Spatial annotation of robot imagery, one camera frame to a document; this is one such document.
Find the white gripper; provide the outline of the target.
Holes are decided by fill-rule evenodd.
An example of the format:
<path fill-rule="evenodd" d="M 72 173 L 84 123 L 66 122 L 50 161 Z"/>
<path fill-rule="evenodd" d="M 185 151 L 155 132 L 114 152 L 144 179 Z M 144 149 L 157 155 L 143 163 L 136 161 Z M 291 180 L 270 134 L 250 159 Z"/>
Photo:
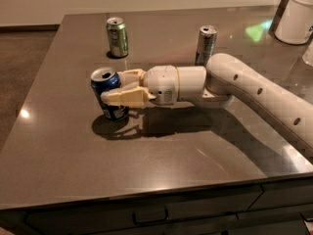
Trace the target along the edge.
<path fill-rule="evenodd" d="M 178 71 L 173 66 L 156 66 L 147 72 L 141 69 L 119 71 L 121 86 L 135 84 L 135 88 L 118 88 L 103 92 L 100 99 L 109 106 L 141 108 L 148 101 L 160 106 L 173 105 L 178 99 Z"/>

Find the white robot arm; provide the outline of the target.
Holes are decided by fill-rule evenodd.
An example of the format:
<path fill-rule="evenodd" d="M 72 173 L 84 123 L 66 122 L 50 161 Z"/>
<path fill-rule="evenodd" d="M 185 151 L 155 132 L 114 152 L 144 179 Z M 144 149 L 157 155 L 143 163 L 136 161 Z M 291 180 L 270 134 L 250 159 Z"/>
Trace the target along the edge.
<path fill-rule="evenodd" d="M 156 66 L 120 74 L 121 86 L 103 92 L 111 106 L 142 107 L 190 102 L 204 108 L 227 106 L 236 97 L 253 109 L 303 156 L 313 154 L 313 105 L 268 80 L 228 54 L 213 55 L 205 66 Z"/>

